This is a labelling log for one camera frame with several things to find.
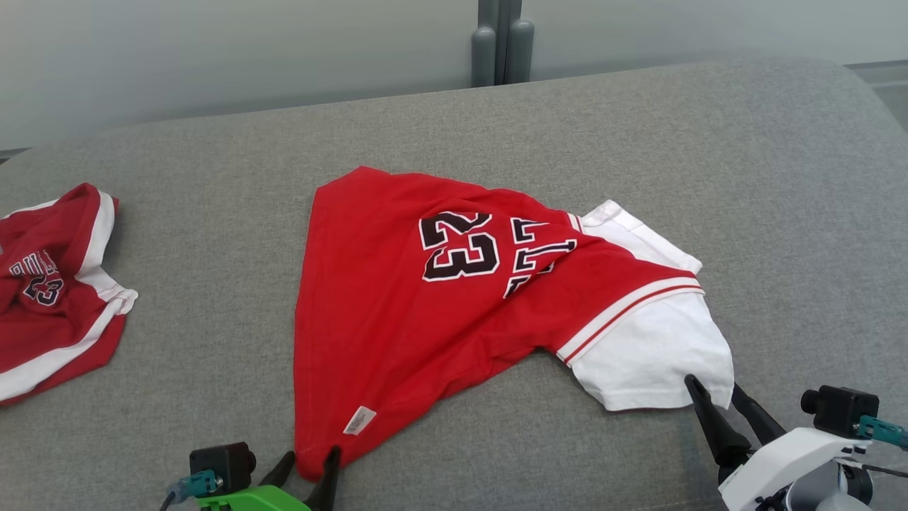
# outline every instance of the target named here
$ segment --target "clothing tag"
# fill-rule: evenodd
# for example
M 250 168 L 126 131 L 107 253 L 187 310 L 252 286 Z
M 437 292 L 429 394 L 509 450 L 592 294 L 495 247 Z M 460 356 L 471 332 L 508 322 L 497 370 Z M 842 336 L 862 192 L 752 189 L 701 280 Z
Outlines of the clothing tag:
M 732 479 L 734 479 L 737 476 L 737 473 L 741 472 L 742 468 L 744 468 L 743 465 L 738 466 L 738 468 L 735 469 L 735 472 L 732 472 L 730 476 L 725 478 L 725 481 L 722 481 L 722 484 L 719 485 L 720 494 L 725 490 L 725 487 L 728 486 L 728 483 L 731 483 Z
M 375 412 L 365 406 L 360 406 L 356 413 L 353 414 L 353 417 L 350 418 L 347 427 L 343 428 L 344 435 L 358 435 L 360 431 L 369 425 L 373 418 L 375 418 Z

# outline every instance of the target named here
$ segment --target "gray fabric surface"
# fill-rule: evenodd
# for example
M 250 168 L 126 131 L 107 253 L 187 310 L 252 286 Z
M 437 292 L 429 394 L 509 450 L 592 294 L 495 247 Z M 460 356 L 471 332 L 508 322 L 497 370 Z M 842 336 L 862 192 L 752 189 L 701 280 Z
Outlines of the gray fabric surface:
M 0 410 L 0 507 L 156 509 L 191 449 L 241 440 L 258 480 L 292 447 L 312 195 L 357 165 L 614 199 L 704 262 L 738 382 L 783 425 L 821 384 L 908 423 L 903 130 L 833 64 L 661 67 L 139 125 L 0 166 L 0 211 L 83 181 L 119 197 L 104 268 L 140 293 L 110 365 Z M 689 409 L 609 414 L 538 354 L 351 465 L 338 509 L 720 509 L 715 480 Z M 880 486 L 877 509 L 908 497 Z

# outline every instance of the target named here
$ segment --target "red jersey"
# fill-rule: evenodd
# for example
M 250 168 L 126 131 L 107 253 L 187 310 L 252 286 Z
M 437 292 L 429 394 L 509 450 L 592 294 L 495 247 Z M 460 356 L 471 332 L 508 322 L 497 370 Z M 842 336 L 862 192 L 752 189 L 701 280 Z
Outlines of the red jersey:
M 702 293 L 691 272 L 637 259 L 527 195 L 360 167 L 312 208 L 298 468 L 317 478 L 333 445 L 348 464 L 537 347 L 570 364 L 622 316 L 683 293 Z

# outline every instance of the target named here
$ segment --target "basketball jersey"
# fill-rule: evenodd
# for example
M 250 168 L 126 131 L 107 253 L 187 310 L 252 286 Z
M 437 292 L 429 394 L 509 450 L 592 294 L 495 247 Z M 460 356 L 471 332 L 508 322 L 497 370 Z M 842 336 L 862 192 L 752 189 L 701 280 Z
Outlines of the basketball jersey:
M 536 348 L 608 409 L 688 404 L 691 372 L 730 399 L 699 263 L 603 207 L 580 218 L 511 190 L 367 167 L 320 188 L 296 312 L 301 474 L 317 478 L 334 445 L 347 465 Z M 657 306 L 669 299 L 680 301 Z M 673 328 L 639 330 L 641 315 Z M 656 379 L 616 367 L 629 362 Z
M 0 405 L 113 355 L 138 296 L 101 268 L 117 205 L 83 184 L 0 219 Z

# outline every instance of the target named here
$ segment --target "cable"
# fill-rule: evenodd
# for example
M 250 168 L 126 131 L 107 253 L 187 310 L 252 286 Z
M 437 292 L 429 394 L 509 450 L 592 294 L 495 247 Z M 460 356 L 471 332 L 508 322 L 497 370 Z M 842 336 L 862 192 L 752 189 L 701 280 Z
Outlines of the cable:
M 161 511 L 164 511 L 165 509 L 170 507 L 171 502 L 173 502 L 173 500 L 175 498 L 176 498 L 176 494 L 174 492 L 167 494 L 167 498 L 165 498 L 164 503 L 161 504 Z
M 870 470 L 871 472 L 882 472 L 883 474 L 889 474 L 890 476 L 896 477 L 908 477 L 908 472 L 902 472 L 901 470 L 892 470 L 891 468 L 885 468 L 883 466 L 874 466 L 861 463 L 859 461 L 854 461 L 853 459 L 837 457 L 833 458 L 833 461 L 839 465 L 850 466 L 852 468 L 862 468 L 864 470 Z
M 908 472 L 902 472 L 901 470 L 892 470 L 891 468 L 885 468 L 882 466 L 864 465 L 864 470 L 883 472 L 884 474 L 889 474 L 890 476 L 896 477 L 908 477 Z

